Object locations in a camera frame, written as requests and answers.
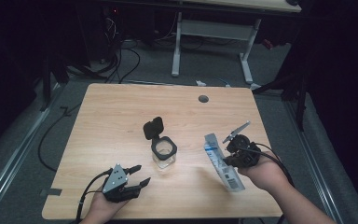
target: human hand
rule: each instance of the human hand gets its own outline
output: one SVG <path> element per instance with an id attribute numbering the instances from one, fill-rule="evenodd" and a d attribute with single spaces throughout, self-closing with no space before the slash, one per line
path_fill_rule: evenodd
<path id="1" fill-rule="evenodd" d="M 277 159 L 272 152 L 265 153 Z M 262 155 L 260 155 L 257 165 L 248 168 L 238 168 L 238 173 L 248 176 L 258 188 L 268 192 L 280 185 L 289 184 L 286 175 L 278 164 Z"/>
<path id="2" fill-rule="evenodd" d="M 94 193 L 92 197 L 91 206 L 89 211 L 84 217 L 82 224 L 103 224 L 111 220 L 115 214 L 130 200 L 121 202 L 121 203 L 111 203 L 106 200 L 106 198 L 101 193 L 102 187 L 100 187 Z"/>

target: wire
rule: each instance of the wire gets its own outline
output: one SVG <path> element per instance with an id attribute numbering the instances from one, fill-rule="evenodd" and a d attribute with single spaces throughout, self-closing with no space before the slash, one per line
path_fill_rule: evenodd
<path id="1" fill-rule="evenodd" d="M 88 192 L 86 193 L 86 195 L 88 195 L 88 194 L 90 194 L 90 193 L 102 193 L 102 191 L 100 191 L 100 190 L 91 190 L 91 191 L 88 191 Z"/>
<path id="2" fill-rule="evenodd" d="M 39 161 L 40 161 L 46 168 L 48 168 L 48 169 L 49 169 L 50 171 L 52 171 L 52 172 L 57 172 L 57 169 L 52 168 L 51 166 L 47 165 L 47 164 L 44 162 L 44 160 L 43 160 L 43 158 L 42 158 L 42 152 L 41 152 L 41 151 L 42 151 L 43 142 L 45 141 L 46 137 L 48 136 L 48 133 L 54 128 L 54 126 L 55 126 L 58 122 L 60 122 L 61 119 L 65 118 L 65 117 L 68 117 L 68 115 L 69 115 L 72 111 L 74 111 L 75 109 L 77 109 L 80 105 L 81 105 L 81 103 L 78 104 L 78 105 L 76 105 L 76 106 L 74 106 L 74 107 L 72 107 L 70 110 L 66 110 L 67 107 L 61 107 L 61 108 L 65 108 L 65 112 L 61 115 L 61 117 L 60 117 L 59 119 L 57 119 L 56 121 L 54 121 L 54 123 L 52 123 L 52 124 L 48 127 L 48 130 L 43 134 L 43 137 L 42 137 L 42 139 L 41 139 L 40 142 L 39 142 L 39 146 L 38 146 L 38 148 L 37 148 L 37 157 L 39 158 Z"/>
<path id="3" fill-rule="evenodd" d="M 173 27 L 175 27 L 177 17 L 178 17 L 178 13 L 176 12 L 175 17 L 173 18 L 173 22 L 172 22 L 172 26 L 171 26 L 170 31 L 165 36 L 163 36 L 162 38 L 155 39 L 155 41 L 170 39 L 170 38 L 176 36 L 176 35 L 171 35 L 171 36 L 169 36 L 169 35 L 172 33 Z"/>
<path id="4" fill-rule="evenodd" d="M 126 49 L 126 50 L 129 50 L 131 52 L 133 52 L 134 54 L 136 54 L 136 56 L 138 56 L 138 62 L 136 63 L 136 65 L 130 70 L 130 72 L 128 72 L 126 75 L 124 75 L 122 78 L 120 78 L 118 80 L 118 84 L 121 84 L 124 80 L 125 77 L 127 77 L 131 72 L 133 72 L 139 65 L 139 63 L 141 62 L 141 56 L 133 49 Z"/>
<path id="5" fill-rule="evenodd" d="M 188 49 L 188 50 L 196 50 L 196 49 L 199 49 L 199 48 L 201 48 L 202 46 L 203 46 L 203 44 L 204 44 L 204 39 L 205 38 L 203 38 L 203 37 L 201 37 L 201 36 L 194 36 L 193 37 L 193 39 L 199 39 L 200 40 L 200 44 L 198 45 L 198 46 L 196 46 L 195 48 L 186 48 L 186 47 L 184 47 L 182 44 L 181 44 L 181 48 L 182 49 Z"/>
<path id="6" fill-rule="evenodd" d="M 262 152 L 262 151 L 254 151 L 252 149 L 246 148 L 246 147 L 238 147 L 238 149 L 240 150 L 244 150 L 244 151 L 249 151 L 252 153 L 256 153 L 259 154 L 261 156 L 267 157 L 270 160 L 274 161 L 275 163 L 277 163 L 277 165 L 281 168 L 281 170 L 283 171 L 284 175 L 286 175 L 287 180 L 289 181 L 289 183 L 294 187 L 295 183 L 293 182 L 292 177 L 290 176 L 289 172 L 287 171 L 286 167 L 283 165 L 283 163 L 281 161 L 279 161 L 279 159 L 275 159 L 272 156 L 270 156 L 269 154 Z"/>
<path id="7" fill-rule="evenodd" d="M 219 43 L 217 41 L 211 40 L 211 38 L 205 38 L 205 42 L 210 43 L 210 44 L 214 44 L 214 45 L 225 46 L 225 45 L 235 44 L 235 43 L 239 42 L 239 40 L 230 39 L 230 40 L 228 40 L 228 41 L 226 41 L 224 43 Z"/>
<path id="8" fill-rule="evenodd" d="M 79 206 L 77 208 L 77 213 L 76 213 L 76 223 L 80 223 L 80 217 L 81 217 L 81 211 L 83 209 L 83 203 L 84 201 L 86 200 L 86 195 L 89 192 L 89 188 L 91 187 L 91 185 L 97 180 L 99 179 L 100 177 L 104 176 L 104 175 L 110 175 L 112 174 L 112 171 L 113 171 L 113 168 L 110 168 L 109 170 L 103 172 L 103 173 L 100 173 L 99 175 L 95 176 L 90 182 L 89 184 L 87 185 L 87 187 L 85 188 L 81 198 L 80 198 L 80 202 L 79 202 Z"/>
<path id="9" fill-rule="evenodd" d="M 163 40 L 159 40 L 160 42 L 162 42 L 162 41 L 165 41 L 165 42 L 168 42 L 170 39 L 163 39 Z M 169 42 L 169 44 L 161 44 L 161 43 L 159 43 L 158 41 L 155 41 L 155 43 L 156 44 L 158 44 L 158 45 L 160 45 L 160 46 L 163 46 L 163 47 L 168 47 L 168 46 L 172 46 L 172 45 L 174 45 L 174 44 L 176 44 L 176 42 L 175 41 L 170 41 Z"/>
<path id="10" fill-rule="evenodd" d="M 266 145 L 263 145 L 263 144 L 261 144 L 261 143 L 255 143 L 257 146 L 262 146 L 262 147 L 266 147 L 266 148 L 268 148 L 273 154 L 274 154 L 274 156 L 280 161 L 280 162 L 282 162 L 281 161 L 281 158 L 278 156 L 278 154 L 275 152 L 275 150 L 272 150 L 272 148 L 270 148 L 270 147 L 268 147 L 268 146 L 266 146 Z"/>
<path id="11" fill-rule="evenodd" d="M 113 82 L 113 79 L 115 78 L 115 74 L 117 74 L 117 76 L 118 76 L 118 68 L 120 67 L 120 65 L 121 65 L 121 49 L 118 51 L 118 54 L 119 54 L 119 58 L 118 58 L 118 63 L 117 63 L 117 65 L 116 65 L 116 68 L 115 68 L 115 70 L 110 74 L 110 76 L 106 79 L 106 81 L 105 81 L 105 83 L 108 83 L 109 82 L 109 79 L 111 79 L 110 80 L 110 83 L 112 83 Z"/>
<path id="12" fill-rule="evenodd" d="M 260 217 L 258 220 L 259 220 L 262 224 L 266 224 L 261 217 Z"/>
<path id="13" fill-rule="evenodd" d="M 110 18 L 105 18 L 106 20 L 112 22 L 112 24 L 110 24 L 109 28 L 107 28 L 107 31 L 110 32 L 110 29 L 112 28 L 113 25 L 115 25 L 115 30 L 113 32 L 113 36 L 112 36 L 112 40 L 115 40 L 115 36 L 116 36 L 116 31 L 117 31 L 117 26 L 116 26 L 116 23 L 110 19 Z M 108 37 L 108 41 L 109 41 L 109 44 L 110 44 L 110 40 L 109 40 L 109 36 L 107 34 L 105 34 L 106 37 Z"/>

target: forearm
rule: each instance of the forearm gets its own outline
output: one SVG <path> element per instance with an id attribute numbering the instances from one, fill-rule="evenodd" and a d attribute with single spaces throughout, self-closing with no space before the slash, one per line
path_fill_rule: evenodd
<path id="1" fill-rule="evenodd" d="M 276 200 L 289 223 L 335 223 L 290 184 L 268 191 Z"/>

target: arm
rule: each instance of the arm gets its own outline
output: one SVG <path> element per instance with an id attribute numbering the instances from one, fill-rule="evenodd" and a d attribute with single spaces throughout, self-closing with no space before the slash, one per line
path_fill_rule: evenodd
<path id="1" fill-rule="evenodd" d="M 104 224 L 111 220 L 113 216 L 129 201 L 121 203 L 108 202 L 101 192 L 94 193 L 89 211 L 81 224 Z"/>
<path id="2" fill-rule="evenodd" d="M 290 185 L 274 161 L 261 156 L 256 166 L 240 168 L 238 173 L 248 176 L 258 188 L 266 190 L 278 203 L 289 223 L 335 223 Z"/>

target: gray carpet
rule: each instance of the gray carpet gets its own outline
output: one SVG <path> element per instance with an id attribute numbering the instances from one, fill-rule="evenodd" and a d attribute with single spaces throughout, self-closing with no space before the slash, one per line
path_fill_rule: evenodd
<path id="1" fill-rule="evenodd" d="M 124 48 L 129 48 L 134 44 L 135 42 L 132 41 L 127 42 Z M 184 47 L 193 48 L 194 46 L 197 46 L 197 43 L 190 43 Z M 289 49 L 289 45 L 271 50 L 260 45 L 253 47 L 249 64 L 256 84 L 266 84 L 275 78 Z M 172 46 L 156 45 L 154 48 L 150 48 L 139 44 L 133 50 L 139 53 L 141 61 L 139 66 L 124 79 L 124 82 L 141 84 L 139 81 L 147 81 L 195 86 L 196 80 L 201 80 L 208 86 L 225 86 L 227 82 L 233 87 L 248 87 L 244 82 L 241 64 L 236 54 L 210 52 L 206 45 L 197 50 L 184 49 L 181 74 L 179 77 L 171 77 Z M 137 60 L 137 56 L 132 51 L 123 49 L 118 75 L 124 76 L 137 64 Z M 93 69 L 99 66 L 94 63 Z M 46 119 L 37 130 L 20 170 L 0 202 L 0 223 L 69 222 L 69 220 L 44 220 L 41 217 L 46 198 L 41 196 L 40 192 L 50 187 L 54 173 L 41 164 L 37 151 L 45 132 L 62 116 L 63 109 L 61 107 L 73 108 L 81 103 L 86 88 L 92 82 L 98 81 L 86 77 L 71 76 L 70 82 L 59 88 L 62 92 L 57 95 L 57 100 L 50 107 Z M 32 127 L 34 120 L 40 115 L 39 108 L 43 103 L 40 86 L 36 91 L 39 93 L 38 98 L 18 117 L 0 140 L 0 174 L 10 160 L 10 156 L 16 152 L 24 136 Z M 296 126 L 292 122 L 293 118 L 288 113 L 287 108 L 290 107 L 290 103 L 281 101 L 279 91 L 268 91 L 257 95 L 255 99 L 271 146 L 282 157 L 296 187 L 318 207 L 324 209 L 320 192 L 315 187 L 302 150 L 303 142 L 298 137 Z M 71 113 L 71 116 L 62 118 L 43 142 L 41 154 L 46 164 L 51 167 L 57 168 L 60 163 L 66 141 L 76 120 L 76 113 L 77 109 Z M 337 159 L 309 97 L 304 117 L 304 128 L 305 132 L 302 134 L 307 137 L 315 159 L 325 176 L 326 183 L 331 189 L 342 223 L 358 223 L 358 196 Z M 263 218 L 263 220 L 266 223 L 276 223 L 278 219 Z M 220 221 L 238 223 L 238 220 Z M 261 223 L 261 221 L 257 218 L 245 218 L 241 220 L 241 223 Z"/>

